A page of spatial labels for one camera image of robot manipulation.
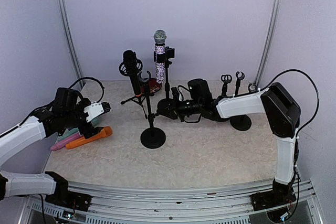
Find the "black stand of pink microphone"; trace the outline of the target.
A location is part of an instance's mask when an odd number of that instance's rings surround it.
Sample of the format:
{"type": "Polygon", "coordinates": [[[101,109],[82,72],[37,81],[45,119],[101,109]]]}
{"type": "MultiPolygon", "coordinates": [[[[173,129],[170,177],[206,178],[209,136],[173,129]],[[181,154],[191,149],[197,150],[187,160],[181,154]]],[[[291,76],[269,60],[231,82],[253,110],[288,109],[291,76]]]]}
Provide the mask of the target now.
{"type": "Polygon", "coordinates": [[[227,88],[228,85],[232,82],[232,76],[230,74],[223,74],[221,76],[222,85],[222,93],[221,96],[227,97],[227,88]]]}

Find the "black stand of rhinestone microphone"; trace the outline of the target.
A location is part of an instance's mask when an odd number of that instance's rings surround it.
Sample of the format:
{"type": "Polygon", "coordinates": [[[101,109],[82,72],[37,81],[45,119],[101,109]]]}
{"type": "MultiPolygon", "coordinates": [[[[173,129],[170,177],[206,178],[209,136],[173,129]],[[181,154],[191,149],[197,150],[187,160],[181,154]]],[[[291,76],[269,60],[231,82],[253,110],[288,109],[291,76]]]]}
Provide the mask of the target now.
{"type": "Polygon", "coordinates": [[[169,66],[172,64],[171,59],[175,58],[175,49],[165,46],[165,78],[164,78],[164,91],[165,98],[170,98],[170,83],[169,83],[169,66]]]}

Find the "pink microphone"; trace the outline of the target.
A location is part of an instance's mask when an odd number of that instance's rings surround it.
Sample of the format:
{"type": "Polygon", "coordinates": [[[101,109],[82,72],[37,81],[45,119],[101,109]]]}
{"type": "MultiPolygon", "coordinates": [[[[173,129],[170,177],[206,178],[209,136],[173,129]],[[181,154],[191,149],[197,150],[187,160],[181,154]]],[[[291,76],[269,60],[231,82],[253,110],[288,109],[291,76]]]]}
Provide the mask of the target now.
{"type": "Polygon", "coordinates": [[[79,146],[79,142],[84,140],[84,137],[78,137],[78,138],[74,138],[74,137],[69,137],[67,139],[61,140],[58,143],[56,143],[55,145],[53,145],[50,150],[51,151],[57,151],[60,150],[62,148],[76,148],[79,146]]]}

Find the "black stand of purple microphone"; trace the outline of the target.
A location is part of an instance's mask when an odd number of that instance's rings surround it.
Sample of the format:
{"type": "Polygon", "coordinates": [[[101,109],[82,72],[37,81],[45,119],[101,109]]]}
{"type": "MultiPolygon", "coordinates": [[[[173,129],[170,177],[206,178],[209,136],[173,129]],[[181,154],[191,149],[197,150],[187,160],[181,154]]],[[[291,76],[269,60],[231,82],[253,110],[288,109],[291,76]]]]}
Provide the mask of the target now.
{"type": "Polygon", "coordinates": [[[238,95],[239,88],[240,88],[240,85],[241,85],[241,81],[244,80],[245,74],[242,71],[237,71],[235,73],[235,76],[236,76],[236,82],[235,82],[235,92],[234,92],[233,96],[238,95]]]}

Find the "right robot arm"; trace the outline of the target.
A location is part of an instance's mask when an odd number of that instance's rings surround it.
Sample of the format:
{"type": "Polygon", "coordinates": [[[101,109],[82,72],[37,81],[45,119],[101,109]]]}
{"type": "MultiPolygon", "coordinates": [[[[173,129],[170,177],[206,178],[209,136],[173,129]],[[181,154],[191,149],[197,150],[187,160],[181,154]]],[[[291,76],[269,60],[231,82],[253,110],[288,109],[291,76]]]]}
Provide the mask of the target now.
{"type": "Polygon", "coordinates": [[[173,97],[157,104],[157,114],[181,121],[198,114],[212,121],[230,121],[232,127],[239,131],[250,129],[248,115],[265,114],[277,140],[276,174],[271,190],[252,194],[253,209],[263,210],[294,202],[296,196],[292,186],[297,172],[297,132],[301,109],[288,91],[279,82],[274,82],[255,92],[214,99],[206,80],[194,79],[187,85],[189,100],[184,100],[178,88],[172,87],[173,97]]]}

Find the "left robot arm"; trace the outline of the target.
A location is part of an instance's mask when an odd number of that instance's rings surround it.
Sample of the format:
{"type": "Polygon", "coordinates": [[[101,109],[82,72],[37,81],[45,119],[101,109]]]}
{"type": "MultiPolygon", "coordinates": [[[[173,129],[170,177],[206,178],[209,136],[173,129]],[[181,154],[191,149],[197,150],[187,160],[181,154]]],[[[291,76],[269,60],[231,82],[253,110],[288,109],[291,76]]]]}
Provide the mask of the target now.
{"type": "MultiPolygon", "coordinates": [[[[55,98],[35,109],[15,127],[1,134],[1,164],[35,142],[68,128],[77,128],[85,140],[102,132],[91,121],[108,113],[108,102],[91,102],[71,88],[58,88],[55,98]]],[[[91,196],[68,189],[68,181],[55,172],[23,174],[1,171],[1,199],[12,196],[45,195],[45,201],[72,210],[88,211],[91,196]]]]}

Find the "rhinestone silver microphone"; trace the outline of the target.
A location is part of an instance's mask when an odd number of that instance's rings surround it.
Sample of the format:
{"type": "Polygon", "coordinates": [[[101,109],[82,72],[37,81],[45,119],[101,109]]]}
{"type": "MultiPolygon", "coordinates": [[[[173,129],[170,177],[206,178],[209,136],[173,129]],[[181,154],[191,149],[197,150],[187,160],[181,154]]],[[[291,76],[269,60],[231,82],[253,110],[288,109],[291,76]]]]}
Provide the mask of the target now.
{"type": "Polygon", "coordinates": [[[155,31],[154,35],[154,62],[155,75],[157,83],[162,84],[165,78],[165,41],[167,38],[166,32],[163,30],[155,31]]]}

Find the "black stand of teal microphone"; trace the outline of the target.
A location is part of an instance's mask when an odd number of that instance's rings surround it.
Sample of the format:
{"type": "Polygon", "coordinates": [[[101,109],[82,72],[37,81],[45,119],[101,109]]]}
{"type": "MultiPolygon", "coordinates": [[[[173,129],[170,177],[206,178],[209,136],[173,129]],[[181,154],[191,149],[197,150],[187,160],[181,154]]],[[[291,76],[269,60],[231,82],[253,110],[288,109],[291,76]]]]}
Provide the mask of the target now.
{"type": "Polygon", "coordinates": [[[231,126],[238,131],[247,131],[252,126],[252,121],[247,115],[233,116],[229,121],[231,126]]]}

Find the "teal microphone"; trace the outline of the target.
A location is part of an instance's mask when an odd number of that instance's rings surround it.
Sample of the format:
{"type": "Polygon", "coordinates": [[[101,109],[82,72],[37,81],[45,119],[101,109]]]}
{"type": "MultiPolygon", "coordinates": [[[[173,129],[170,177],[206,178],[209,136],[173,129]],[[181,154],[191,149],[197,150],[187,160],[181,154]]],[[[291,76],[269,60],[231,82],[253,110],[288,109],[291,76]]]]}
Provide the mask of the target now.
{"type": "MultiPolygon", "coordinates": [[[[93,125],[94,127],[97,126],[100,122],[101,122],[101,119],[100,119],[100,118],[95,118],[95,119],[93,119],[93,120],[91,121],[91,123],[92,123],[92,125],[93,125]]],[[[82,136],[82,135],[79,133],[79,130],[78,130],[78,132],[76,132],[76,133],[74,133],[74,134],[70,134],[70,133],[68,133],[69,130],[70,130],[70,129],[68,129],[62,136],[59,136],[59,137],[57,138],[57,141],[64,140],[64,139],[66,139],[66,138],[68,138],[68,137],[71,137],[71,136],[73,136],[73,135],[79,135],[79,137],[82,136]]]]}

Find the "black stand of orange microphone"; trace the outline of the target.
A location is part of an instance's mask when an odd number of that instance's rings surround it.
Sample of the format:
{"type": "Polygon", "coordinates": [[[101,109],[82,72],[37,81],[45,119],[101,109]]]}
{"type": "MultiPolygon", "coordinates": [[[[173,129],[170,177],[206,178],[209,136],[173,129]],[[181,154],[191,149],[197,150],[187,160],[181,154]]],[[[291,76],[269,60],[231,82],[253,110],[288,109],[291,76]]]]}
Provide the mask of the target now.
{"type": "Polygon", "coordinates": [[[154,118],[156,115],[152,113],[151,109],[151,101],[150,101],[150,86],[149,81],[151,79],[151,73],[147,71],[148,77],[142,77],[142,71],[138,74],[138,80],[143,85],[143,91],[146,99],[146,107],[148,111],[148,122],[149,122],[149,128],[145,129],[141,136],[140,140],[144,147],[149,149],[156,149],[160,148],[166,140],[166,135],[164,131],[158,127],[154,126],[154,118]]]}

